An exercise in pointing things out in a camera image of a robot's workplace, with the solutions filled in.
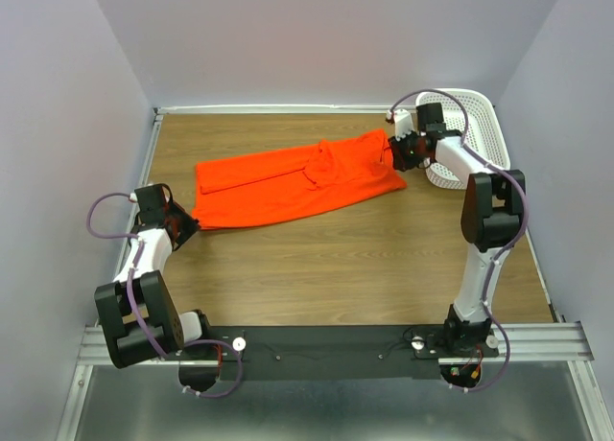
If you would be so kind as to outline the orange t shirt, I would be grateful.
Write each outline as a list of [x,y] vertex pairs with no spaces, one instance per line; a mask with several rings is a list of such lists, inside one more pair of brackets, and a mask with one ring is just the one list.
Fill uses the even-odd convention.
[[403,190],[387,134],[200,162],[192,217],[201,229],[295,221]]

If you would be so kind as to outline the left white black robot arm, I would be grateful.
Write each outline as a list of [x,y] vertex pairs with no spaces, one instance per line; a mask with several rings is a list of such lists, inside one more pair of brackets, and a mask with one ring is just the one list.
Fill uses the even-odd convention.
[[[129,232],[103,234],[92,226],[98,204],[123,197],[137,205]],[[86,216],[88,232],[99,239],[125,239],[130,251],[114,279],[95,290],[94,300],[111,362],[122,369],[166,358],[182,350],[193,360],[205,358],[213,345],[200,310],[179,313],[163,279],[172,253],[199,230],[174,200],[164,183],[147,185],[126,193],[99,197]]]

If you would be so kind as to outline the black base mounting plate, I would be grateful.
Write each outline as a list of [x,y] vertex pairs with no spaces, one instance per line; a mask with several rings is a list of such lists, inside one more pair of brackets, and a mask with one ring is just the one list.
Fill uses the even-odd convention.
[[498,358],[485,338],[453,343],[442,325],[211,326],[207,338],[242,338],[247,381],[439,379],[442,366]]

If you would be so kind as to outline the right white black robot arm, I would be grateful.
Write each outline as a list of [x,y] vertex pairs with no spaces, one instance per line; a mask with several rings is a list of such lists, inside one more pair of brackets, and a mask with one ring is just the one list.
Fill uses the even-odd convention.
[[393,167],[407,171],[428,161],[447,168],[465,186],[460,217],[468,243],[460,291],[438,334],[443,349],[460,357],[487,341],[491,303],[508,254],[525,233],[525,177],[503,170],[471,149],[444,122],[440,103],[416,108],[417,127],[389,139]]

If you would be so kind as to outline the aluminium frame rail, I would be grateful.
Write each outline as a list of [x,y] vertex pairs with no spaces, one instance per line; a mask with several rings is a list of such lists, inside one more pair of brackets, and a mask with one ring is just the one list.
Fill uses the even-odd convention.
[[[594,359],[579,322],[504,324],[503,328],[509,339],[511,362]],[[77,365],[112,365],[100,326],[84,329]]]

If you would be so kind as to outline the white perforated plastic basket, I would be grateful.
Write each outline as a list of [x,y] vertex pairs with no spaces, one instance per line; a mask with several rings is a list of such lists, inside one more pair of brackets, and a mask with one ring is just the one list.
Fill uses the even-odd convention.
[[[510,168],[508,148],[492,102],[474,90],[444,88],[443,92],[461,102],[467,112],[469,128],[466,142],[471,149],[500,169],[508,170]],[[422,92],[415,99],[415,105],[430,103],[441,104],[444,122],[448,128],[464,130],[464,116],[455,102],[434,92]],[[428,166],[426,176],[438,188],[450,190],[464,188],[460,180],[439,163]]]

